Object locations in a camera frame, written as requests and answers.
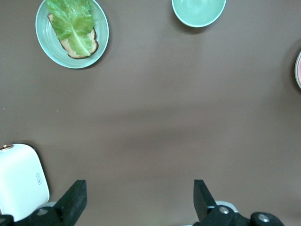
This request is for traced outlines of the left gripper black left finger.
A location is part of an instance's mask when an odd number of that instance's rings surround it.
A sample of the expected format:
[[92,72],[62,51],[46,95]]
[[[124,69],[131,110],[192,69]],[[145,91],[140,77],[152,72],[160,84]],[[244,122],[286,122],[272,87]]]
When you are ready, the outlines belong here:
[[31,226],[73,226],[87,205],[87,184],[77,180],[52,207],[41,207],[29,216]]

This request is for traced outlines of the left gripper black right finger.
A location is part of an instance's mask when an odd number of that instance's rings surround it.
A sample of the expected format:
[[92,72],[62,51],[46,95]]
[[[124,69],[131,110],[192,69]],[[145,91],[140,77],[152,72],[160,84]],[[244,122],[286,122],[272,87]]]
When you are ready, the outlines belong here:
[[193,204],[198,217],[196,226],[283,226],[276,216],[254,212],[243,217],[237,208],[225,201],[216,201],[203,180],[194,180]]

